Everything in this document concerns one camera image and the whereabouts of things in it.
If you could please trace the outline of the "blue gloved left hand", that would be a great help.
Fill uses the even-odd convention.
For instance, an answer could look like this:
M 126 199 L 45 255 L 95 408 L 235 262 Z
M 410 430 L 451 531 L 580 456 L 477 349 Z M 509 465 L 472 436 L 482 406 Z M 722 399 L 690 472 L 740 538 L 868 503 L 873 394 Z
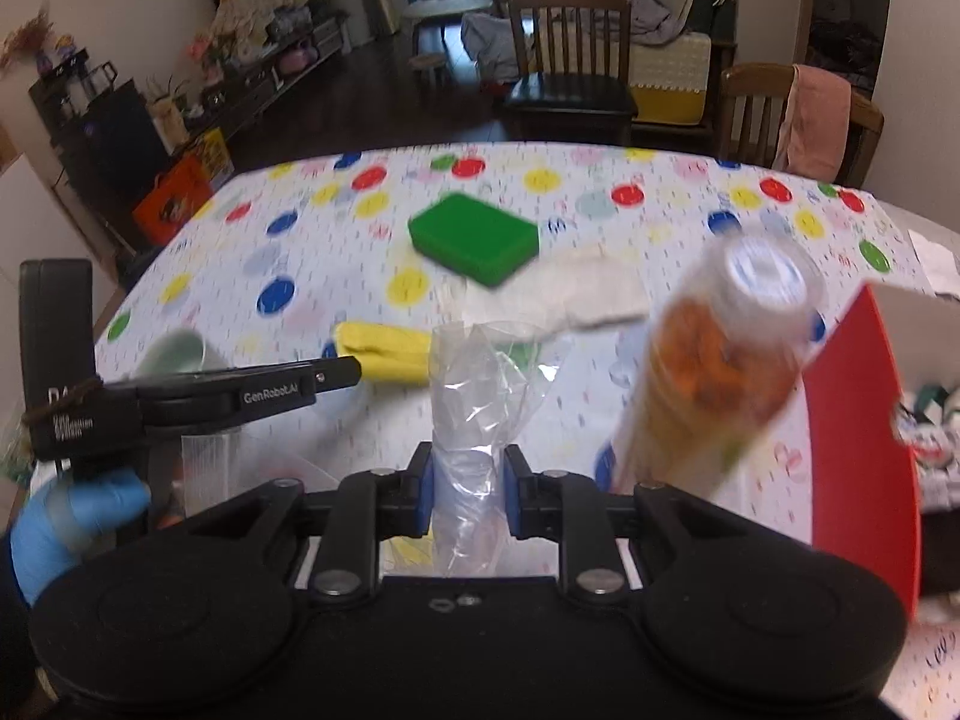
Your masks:
M 151 491 L 130 468 L 98 479 L 53 479 L 32 496 L 10 535 L 14 580 L 29 606 L 82 562 L 101 536 L 148 511 Z

